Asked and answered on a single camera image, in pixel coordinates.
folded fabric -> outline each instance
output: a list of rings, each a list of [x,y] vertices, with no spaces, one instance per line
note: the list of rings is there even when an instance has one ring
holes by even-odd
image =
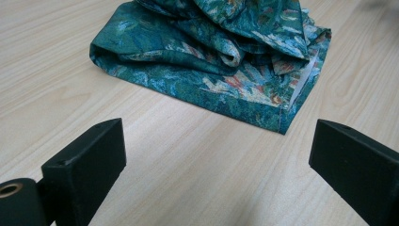
[[[292,0],[137,0],[117,9],[90,58],[110,75],[285,134],[330,35]]]

light wood surface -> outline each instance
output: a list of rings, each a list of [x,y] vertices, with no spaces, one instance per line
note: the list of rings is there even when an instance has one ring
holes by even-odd
[[[366,225],[308,165],[316,120],[399,151],[399,2],[303,0],[332,43],[286,136],[106,75],[92,39],[123,1],[0,2],[0,182],[122,118],[127,167],[90,225]]]

fabric fold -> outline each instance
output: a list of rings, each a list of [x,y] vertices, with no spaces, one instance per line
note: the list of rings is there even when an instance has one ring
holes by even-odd
[[[90,45],[112,76],[285,134],[331,39],[297,1],[138,0]]]

